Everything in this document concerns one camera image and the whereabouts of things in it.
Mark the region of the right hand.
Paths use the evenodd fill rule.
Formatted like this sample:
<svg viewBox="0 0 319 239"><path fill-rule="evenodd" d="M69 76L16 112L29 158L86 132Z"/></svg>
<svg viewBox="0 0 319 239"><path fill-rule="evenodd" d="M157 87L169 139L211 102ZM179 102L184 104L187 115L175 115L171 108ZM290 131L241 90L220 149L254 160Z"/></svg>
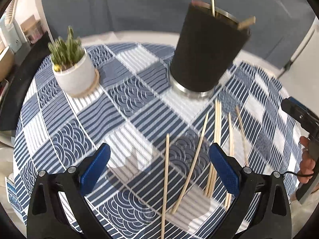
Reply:
<svg viewBox="0 0 319 239"><path fill-rule="evenodd" d="M299 139L301 145L303 146L303 153L302 153L302 161L299 165L299 174L301 175L307 175L307 177L298 177L298 180L302 184L308 183L308 181L311 179L311 174L314 173L313 169L315 167L316 162L311 158L309 154L309 139L305 136L301 136Z"/></svg>

